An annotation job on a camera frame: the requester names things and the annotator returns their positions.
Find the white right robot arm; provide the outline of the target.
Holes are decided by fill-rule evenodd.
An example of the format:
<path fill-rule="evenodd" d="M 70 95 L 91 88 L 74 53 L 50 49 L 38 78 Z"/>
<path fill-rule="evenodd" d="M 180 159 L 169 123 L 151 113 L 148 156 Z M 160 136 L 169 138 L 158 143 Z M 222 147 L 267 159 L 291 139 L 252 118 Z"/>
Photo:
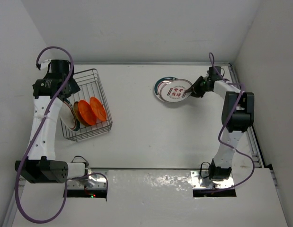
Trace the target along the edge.
<path fill-rule="evenodd" d="M 222 129 L 218 135 L 220 146 L 209 165 L 207 178 L 214 181 L 228 179 L 238 142 L 254 122 L 254 94 L 238 89 L 225 80 L 221 75 L 221 67 L 215 66 L 209 68 L 207 77 L 200 76 L 187 91 L 195 98 L 214 92 L 224 100 Z"/>

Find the white plate teal maroon rim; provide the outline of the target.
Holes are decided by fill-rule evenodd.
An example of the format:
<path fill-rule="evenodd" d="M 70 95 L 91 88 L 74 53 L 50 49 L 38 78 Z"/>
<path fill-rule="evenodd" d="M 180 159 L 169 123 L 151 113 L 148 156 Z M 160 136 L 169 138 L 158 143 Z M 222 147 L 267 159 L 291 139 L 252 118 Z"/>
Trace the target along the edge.
<path fill-rule="evenodd" d="M 154 90 L 154 94 L 155 94 L 155 96 L 156 96 L 160 101 L 164 102 L 164 100 L 163 100 L 163 99 L 161 98 L 161 96 L 160 96 L 160 90 L 161 90 L 161 88 L 162 88 L 163 85 L 165 85 L 166 83 L 171 82 L 171 81 L 174 81 L 174 80 L 177 80 L 177 78 L 176 78 L 176 77 L 163 77 L 163 78 L 159 79 L 159 80 L 155 83 L 154 88 L 153 88 L 153 90 Z"/>

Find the white plate red characters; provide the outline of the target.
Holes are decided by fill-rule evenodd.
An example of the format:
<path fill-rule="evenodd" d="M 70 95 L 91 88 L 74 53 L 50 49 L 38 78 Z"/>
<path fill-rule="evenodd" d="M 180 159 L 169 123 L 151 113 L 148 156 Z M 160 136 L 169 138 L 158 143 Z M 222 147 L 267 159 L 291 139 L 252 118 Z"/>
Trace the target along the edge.
<path fill-rule="evenodd" d="M 166 82 L 159 90 L 161 99 L 168 103 L 181 102 L 187 99 L 191 92 L 188 89 L 192 87 L 192 83 L 186 79 L 176 79 Z"/>

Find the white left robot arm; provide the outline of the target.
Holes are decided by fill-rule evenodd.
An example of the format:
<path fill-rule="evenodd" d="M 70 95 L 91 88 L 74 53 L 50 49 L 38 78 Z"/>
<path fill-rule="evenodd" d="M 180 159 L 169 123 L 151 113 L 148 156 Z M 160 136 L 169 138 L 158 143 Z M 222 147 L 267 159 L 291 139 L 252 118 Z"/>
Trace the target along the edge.
<path fill-rule="evenodd" d="M 86 163 L 57 161 L 55 134 L 67 98 L 80 91 L 67 60 L 50 60 L 44 78 L 33 84 L 34 118 L 30 142 L 22 160 L 15 162 L 17 177 L 30 183 L 65 183 L 86 174 Z"/>

